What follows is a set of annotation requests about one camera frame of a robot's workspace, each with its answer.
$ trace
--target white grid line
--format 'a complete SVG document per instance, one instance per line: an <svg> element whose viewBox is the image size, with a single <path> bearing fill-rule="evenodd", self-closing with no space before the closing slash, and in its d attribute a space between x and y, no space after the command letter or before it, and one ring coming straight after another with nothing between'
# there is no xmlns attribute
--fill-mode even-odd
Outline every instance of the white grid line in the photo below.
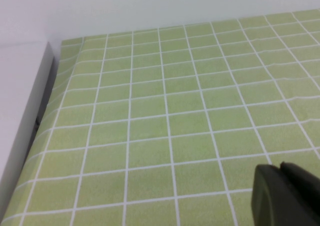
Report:
<svg viewBox="0 0 320 226"><path fill-rule="evenodd" d="M252 188L244 188L244 189L235 189L230 190L229 193L241 193L241 192L251 192ZM197 194L187 194L187 195L179 195L177 196L178 199L181 198L190 198L190 197L202 197L202 196L213 196L213 195L220 195L220 194L226 194L225 191L216 191L216 192L206 192L206 193L197 193ZM126 204L139 204L139 203L146 203L146 202L159 202L164 200L173 200L175 199L174 196L172 197L160 197L160 198L151 198L151 199L144 199L144 200L136 200L136 201L129 201ZM117 202L117 203L111 203L111 204L101 204L101 205L94 205L94 206L85 206L85 207L79 207L76 210L88 210L88 209L98 209L98 208L105 208L105 207L114 207L114 206L123 206L123 202ZM66 209L58 209L58 210L49 210L49 211L36 211L36 212L27 212L27 215L43 215L43 214L55 214L55 213L62 213L62 212L72 212L73 208L66 208ZM5 218L2 222L5 222L9 219L19 217L23 215L23 213L17 213L15 215L9 216Z"/></svg>
<svg viewBox="0 0 320 226"><path fill-rule="evenodd" d="M188 91L188 92L200 92L200 90ZM281 103L281 102L292 101L292 100L297 100L297 99L318 99L318 98L320 98L320 95L319 96L308 96L308 97L292 97L292 98L288 98L288 99L281 99L281 100L274 100L274 101L248 103L246 105L247 106L268 105L268 104ZM70 107L66 107L66 108L74 108L74 107L81 107L81 106L88 106L88 105L93 105L93 104L70 106ZM231 108L241 108L241 107L244 107L244 105L243 104L239 104L239 105L233 105L233 106L215 107L215 108L209 108L207 110L208 111L214 111L214 110L223 110L223 109L231 109ZM56 110L53 110L42 121L44 122L47 118L49 118L49 115L51 115L55 111ZM169 116L181 115L181 114L189 114L189 113L194 113L194 112L204 112L204 109L169 113ZM164 116L165 116L165 114L159 114L159 115L153 115L153 116L136 117L136 118L132 118L131 120L150 119L150 118L158 118L158 117L164 117ZM115 123L115 122L127 122L127 119L119 119L119 120L104 121L104 122L94 122L93 125L101 125L101 124L108 124L108 123ZM83 127L83 126L89 126L89 125L90 124L87 123L87 124L77 124L77 125L70 125L70 126L57 126L57 127L54 127L54 129L75 128L75 127ZM47 130L44 130L43 132L41 132L39 135L37 135L37 137L36 137L36 139L34 141L36 141L41 135L45 134L46 132L48 132L51 129L52 129L52 127L47 129Z"/></svg>
<svg viewBox="0 0 320 226"><path fill-rule="evenodd" d="M228 69L229 69L230 76L232 77L232 80L233 80L233 82L234 82L234 84L235 84L236 90L237 90L237 92L238 92L238 94L239 94L239 96L240 96L240 99L241 99L241 101L242 101L242 104L243 104L243 106L244 106L244 109L245 109L245 111L246 111L246 114L248 115L248 118L249 118L250 123L251 123L251 125L252 125L252 127L253 127L253 130L255 131L255 134L256 134L256 136L257 136L257 138L258 138L258 140L259 140L259 143L260 143L261 148L262 148L262 150L263 150L263 152L264 152L264 155L265 155L268 163L269 163L269 164L272 164L271 159L269 158L269 156L268 156L268 154L267 154L267 150L266 150L266 148L265 148L264 142L263 142L263 140L261 139L261 136L260 136L260 134L259 134L259 132L258 132L258 130L257 130L256 124L255 124L255 122L254 122L254 120L253 120L253 118L252 118L252 116L251 116L251 114L250 114L250 111L249 111L248 106L247 106L247 104L246 104L246 102L245 102L245 99L244 99L244 97L242 96L242 93L241 93L241 91L240 91L240 87L239 87L239 85L238 85L238 83L237 83L237 81L236 81L236 79L235 79L235 77L234 77L234 75L233 75L233 73L232 73L232 71L231 71L230 65L229 65L229 63L228 63L228 61L227 61L227 59L226 59L226 57L225 57L225 54L224 54L224 52L223 52L223 50L222 50L222 48L221 48L220 45L219 45L219 48L220 48L221 53L222 53L222 55L223 55L224 62L226 63L226 65L227 65L227 67L228 67Z"/></svg>
<svg viewBox="0 0 320 226"><path fill-rule="evenodd" d="M295 36L295 35L303 35L303 34L307 34L307 33L300 33L300 34L292 34L292 35L288 35L287 37L290 37L290 36ZM255 40L267 40L267 39L274 39L276 37L268 37L268 38L256 38L256 39L252 39L251 41L255 41ZM240 42L231 42L231 43L225 43L225 44L222 44L222 46L224 45L232 45L232 44L241 44L241 43L245 43L247 41L240 41ZM299 47L290 47L291 49L296 49L296 48L306 48L306 47L314 47L316 45L306 45L306 46L299 46ZM195 47L195 48L190 48L191 50L195 50L195 49L202 49L202 48L208 48L208 47L217 47L217 45L209 45L209 46L202 46L202 47ZM101 49L87 49L85 51L95 51L95 50L101 50ZM180 51L187 51L188 49L177 49L177 50L171 50L171 51L167 51L167 52L163 52L163 54L169 54L169 53L172 53L172 52L180 52ZM282 48L282 49L274 49L274 50L262 50L262 51L259 51L258 53L264 53L264 52L273 52L273 51L283 51L283 50L286 50L286 48ZM156 54L159 54L159 52L153 52L153 53L147 53L147 54L140 54L140 55L133 55L133 57L144 57L144 56L149 56L149 55L156 55ZM243 53L243 54L235 54L235 55L227 55L226 57L235 57L235 56L242 56L242 55L250 55L250 54L254 54L254 53ZM77 57L78 55L74 55L72 57L69 57L69 58L65 58L65 59L61 59L60 62L64 62L64 61L67 61L67 60L70 60L70 59L74 59L75 57ZM104 59L106 61L109 61L109 60L118 60L118 59L123 59L123 58L131 58L131 56L125 56L125 57L114 57L114 58L107 58L107 59ZM101 60L82 60L80 62L95 62L95 61L101 61Z"/></svg>
<svg viewBox="0 0 320 226"><path fill-rule="evenodd" d="M183 28L184 28L185 36L187 37L186 27L183 26ZM227 196L227 199L228 199L228 202L229 202L229 206L230 206L230 210L231 210L231 213L232 213L233 222L234 222L235 226L238 226L235 207L234 207L234 205L232 203L232 199L231 199L230 192L229 192L229 189L228 189L227 179L226 179L226 176L225 176L225 173L224 173L224 169L223 169L220 157L219 157L219 150L218 150L218 147L217 147L217 142L216 142L215 136L213 134L213 129L212 129L210 118L209 118L209 114L208 114L208 111L207 111L207 106L206 106L206 102L205 102L205 99L204 99L204 95L203 95L203 92L202 92L202 89L201 89L200 80L199 80L199 77L198 77L198 74L197 74L197 69L196 69L196 65L195 65L195 62L194 62L194 57L193 57L192 52L191 52L189 39L187 39L187 44L188 44L189 53L190 53L192 64L193 64L194 73L195 73L195 76L196 76L196 81L197 81L198 87L200 89L200 96L201 96L201 100L202 100L202 104L203 104L203 108L204 108L207 124L208 124L208 127L209 127L209 131L210 131L210 134L211 134L211 138L212 138L212 142L213 142L213 146L214 146L217 162L218 162L218 165L219 165L219 169L220 169L223 185L225 187L226 196Z"/></svg>
<svg viewBox="0 0 320 226"><path fill-rule="evenodd" d="M267 20L266 16L265 16L265 20L267 21L267 23L270 25L271 29L273 30L273 32L279 37L278 33L275 31L275 29L273 28L273 26L270 24L270 22ZM304 70L304 72L308 75L308 77L313 81L313 83L315 84L315 86L318 88L318 90L320 91L320 87L319 85L316 83L316 81L311 77L311 75L309 74L309 72L304 68L304 66L301 64L301 62L297 59L297 57L294 55L294 53L291 51L290 48L288 48L286 46L286 44L283 42L283 40L279 37L279 40L281 40L281 42L284 44L284 46L286 47L286 49L290 52L290 54L292 55L292 57L295 59L295 61L300 65L300 67ZM280 87L278 86L277 82L275 81L276 86L278 87L278 90L282 96L282 98L285 98L285 96L283 95L282 91L280 90ZM292 107L290 106L290 104L288 103L288 101L285 101L287 107L289 108L291 114L293 115L294 119L296 120L296 122L298 123L299 128L301 129L301 131L303 132L303 134L305 135L305 137L307 138L309 144L311 145L311 147L314 149L315 154L317 155L317 157L320 159L320 153L316 150L314 143L311 141L311 139L309 138L307 132L305 131L304 127L302 127L301 122L299 121L298 117L296 116L295 112L293 111Z"/></svg>
<svg viewBox="0 0 320 226"><path fill-rule="evenodd" d="M285 151L267 152L267 155L309 152L309 151L313 151L313 150L314 149L312 147L300 148L300 149L292 149L292 150L285 150ZM225 160L231 160L231 159L242 159L242 158L265 156L265 155L266 154L264 152L262 152L262 153L244 154L244 155L238 155L238 156L220 157L219 159L220 159L220 161L225 161ZM201 160L195 160L195 161L174 162L173 165L177 166L177 165L196 164L196 163L203 163L203 162L215 162L217 160L218 160L217 158L208 158L208 159L201 159ZM100 171L100 172L88 172L88 173L83 173L82 176L94 176L94 175L102 175L102 174L109 174L109 173L126 172L126 170L135 171L135 170L143 170L143 169L152 169L152 168L159 168L159 167L168 167L171 165L172 165L171 163L165 163L165 164L156 164L156 165L150 165L150 166L144 166L144 167L132 167L132 168L128 168L128 169L117 169L117 170ZM47 178L31 179L31 180L28 180L28 181L23 182L22 184L18 185L15 188L15 190L17 190L20 187L22 187L28 183L31 183L31 182L62 180L62 179L75 178L75 177L80 177L80 174L73 174L73 175L61 176L61 177L47 177Z"/></svg>
<svg viewBox="0 0 320 226"><path fill-rule="evenodd" d="M64 101L64 99L65 99L66 94L67 94L67 93L65 92L64 95L63 95L63 97L62 97L62 100L61 100L61 102L60 102L59 108L61 108L61 106L62 106L62 104L63 104L63 101ZM54 119L53 127L54 127L54 126L56 125L56 123L57 123L58 116L59 116L59 112L60 112L60 110L57 111L57 114L56 114L55 119ZM42 155L42 157L41 157L41 160L40 160L38 169L37 169L36 174L35 174L35 179L37 179L38 176L39 176L39 173L40 173L40 170L41 170L41 166L42 166L42 163L43 163L43 161L44 161L45 154L46 154L46 150L47 150L47 148L48 148L48 146L49 146L49 143L50 143L50 139L51 139L51 137L52 137L52 134L53 134L53 129L50 131L48 141L47 141L47 143L46 143L46 146L45 146L43 155ZM23 226L24 219L25 219L25 216L26 216L26 213L27 213L27 209L28 209L28 206L29 206L30 201L31 201L31 196L32 196L32 193L34 192L35 185L36 185L36 182L33 182L33 183L32 183L32 186L31 186L31 189L30 189L30 192L29 192L29 196L28 196L28 198L27 198L27 201L26 201L26 204L25 204L25 207L24 207L24 210L23 210L23 213L22 213L22 216L21 216L21 219L20 219L19 226Z"/></svg>
<svg viewBox="0 0 320 226"><path fill-rule="evenodd" d="M105 48L104 48L103 58L104 58L104 56L106 55L107 41L108 41L108 35L106 36L106 39L105 39ZM96 93L95 93L95 100L94 100L94 104L93 104L93 111L92 111L92 115L91 115L91 122L90 122L89 131L88 131L88 135L87 135L87 139L86 139L86 145L85 145L85 149L84 149L84 154L83 154L83 160L82 160L82 165L81 165L81 170L80 170L78 187L77 187L77 191L76 191L75 199L74 199L74 204L73 204L73 211L72 211L72 215L71 215L70 226L73 225L74 219L75 219L75 216L76 216L76 208L77 208L77 204L78 204L78 198L79 198L79 194L80 194L82 177L83 177L83 173L84 173L84 169L85 169L85 164L86 164L86 158L87 158L87 152L88 152L88 148L89 148L89 141L90 141L91 130L92 130L92 126L93 126L93 122L94 122L94 118L95 118L96 102L97 102L97 99L98 99L99 86L100 86L100 83L101 83L101 77L102 77L102 71L103 71L103 69L104 69L104 65L103 65L103 63L102 63L102 65L101 65L101 71L100 71L100 76L99 76L98 87L97 87L97 90L96 90Z"/></svg>
<svg viewBox="0 0 320 226"><path fill-rule="evenodd" d="M169 142L169 150L170 150L170 165L171 165L171 174L172 174L172 184L173 184L173 195L174 195L174 207L175 207L175 218L177 226L180 226L180 210L178 203L178 192L177 192L177 182L176 182L176 172L174 166L174 153L172 149L172 139L171 139L171 129L170 129L170 121L169 121L169 110L168 110L168 102L167 102L167 93L166 93L166 83L165 83L165 70L163 65L162 51L161 51L161 40L160 40L160 31L158 29L158 43L160 48L160 61L161 61L161 73L162 73L162 86L163 86L163 94L164 94L164 107L165 107L165 117L166 117L166 127L168 133L168 142Z"/></svg>
<svg viewBox="0 0 320 226"><path fill-rule="evenodd" d="M303 21L303 22L315 22L315 21L320 21L320 19L312 19L312 20L306 20L306 21ZM202 24L212 24L212 23L216 23L216 22L203 22L203 23L196 23L196 24L190 24L190 25L186 25L186 27L190 27L190 26L196 26L196 25L202 25ZM280 24L273 24L273 26L280 26L280 25L290 25L290 24L296 24L296 22L287 22L287 23L280 23ZM246 28L247 29L258 29L258 28L267 28L268 26L261 26L261 27L248 27ZM172 30L174 28L159 28L160 31L166 31L166 30ZM140 32L134 32L134 35L136 34L146 34L146 33L150 33L150 32L156 32L157 30L154 29L153 31L140 31ZM226 32L217 32L216 34L224 34L224 33L229 33L229 32L235 32L235 31L241 31L241 29L236 29L236 30L231 30L231 31L226 31ZM128 34L126 35L118 35L118 36L111 36L111 38L117 38L117 37L127 37L128 35L130 34L130 32L128 32ZM88 41L96 41L96 40L103 40L104 38L101 37L101 38L92 38L92 39L86 39L85 42L88 42ZM81 45L81 43L76 43L76 44L70 44L70 45L61 45L62 48L64 47L71 47L71 46L77 46L77 45Z"/></svg>
<svg viewBox="0 0 320 226"><path fill-rule="evenodd" d="M258 69L258 68L263 68L262 66L258 66L258 67L251 67L251 68L243 68L243 69L235 69L235 70L231 70L232 72L234 71L245 71L245 70L249 70L249 69ZM228 73L229 71L222 71L222 72L211 72L211 73L203 73L203 74L198 74L199 76L203 76L203 75L214 75L214 74L223 74L223 73ZM195 75L189 75L189 76L181 76L181 77L172 77L172 78L167 78L165 80L174 80L174 79L181 79L181 78L192 78L192 77L196 77ZM306 79L306 78L310 78L310 77L299 77L299 78L286 78L286 77L282 77L282 78L277 78L276 80L302 80L302 79ZM162 79L156 79L156 80L152 80L152 81L144 81L144 82L134 82L132 84L141 84L141 83L150 83L150 82L159 82L162 81ZM264 83L264 82L269 82L272 81L272 79L267 79L267 80L262 80L262 81L256 81L256 82L248 82L248 83L238 83L238 85L240 86L244 86L244 85L253 85L253 84L259 84L259 83ZM119 87L119 86L126 86L126 85L130 85L130 83L124 83L124 84L117 84L117 85L111 85L111 86L103 86L100 88L111 88L111 87ZM220 87L212 87L212 88L205 88L203 90L214 90L214 89L223 89L223 88L229 88L229 87L234 87L235 84L233 85L228 85L228 86L220 86ZM94 90L97 89L97 87L91 87L91 88L79 88L79 89L66 89L68 92L69 91L83 91L83 90ZM168 93L168 94L177 94L177 93L187 93L187 92L195 92L197 90L191 90L191 91L182 91L182 92L173 92L173 93ZM48 105L51 105L58 97L60 97L63 93L58 94L56 96L55 99L53 99L52 101L50 101ZM133 98L133 100L135 99L142 99L142 98L146 98L146 97L156 97L159 95L163 95L163 94L158 94L158 95L151 95L151 96L144 96L144 97L135 97ZM119 102L119 101L125 101L128 99L119 99L119 100L113 100L113 101L106 101L106 102L98 102L98 104L101 103L111 103L111 102ZM91 105L92 103L86 103L86 104L79 104L79 105L72 105L72 106L65 106L62 108L70 108L70 107L74 107L74 106L80 106L80 105Z"/></svg>
<svg viewBox="0 0 320 226"><path fill-rule="evenodd" d="M129 176L129 146L130 146L130 122L131 122L131 97L132 97L132 77L134 66L134 33L131 34L131 71L130 71L130 88L129 88L129 100L128 100L128 120L127 120L127 135L126 135L126 149L125 149L125 176L124 176L124 188L123 193L123 211L122 211L122 226L126 226L127 215L127 199L128 199L128 176Z"/></svg>

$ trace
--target green tiled surface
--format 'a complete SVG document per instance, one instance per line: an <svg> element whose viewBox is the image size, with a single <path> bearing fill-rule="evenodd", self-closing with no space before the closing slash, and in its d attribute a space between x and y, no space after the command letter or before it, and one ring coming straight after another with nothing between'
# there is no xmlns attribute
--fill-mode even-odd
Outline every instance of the green tiled surface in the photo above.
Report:
<svg viewBox="0 0 320 226"><path fill-rule="evenodd" d="M257 164L320 176L319 108L319 10L63 41L1 225L252 225Z"/></svg>

